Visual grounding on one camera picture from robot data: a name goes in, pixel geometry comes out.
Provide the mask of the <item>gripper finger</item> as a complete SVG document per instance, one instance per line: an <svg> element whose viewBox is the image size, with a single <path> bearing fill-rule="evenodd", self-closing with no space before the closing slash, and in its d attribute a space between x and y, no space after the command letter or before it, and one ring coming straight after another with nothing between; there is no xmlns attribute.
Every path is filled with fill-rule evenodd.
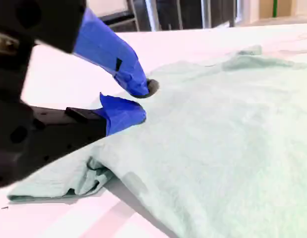
<svg viewBox="0 0 307 238"><path fill-rule="evenodd" d="M84 0L19 0L20 25L34 39L98 65L136 98L159 88L148 79L133 48L101 21Z"/></svg>
<svg viewBox="0 0 307 238"><path fill-rule="evenodd" d="M97 109L32 107L27 119L27 161L54 161L146 120L145 110L135 101L103 94L98 101Z"/></svg>

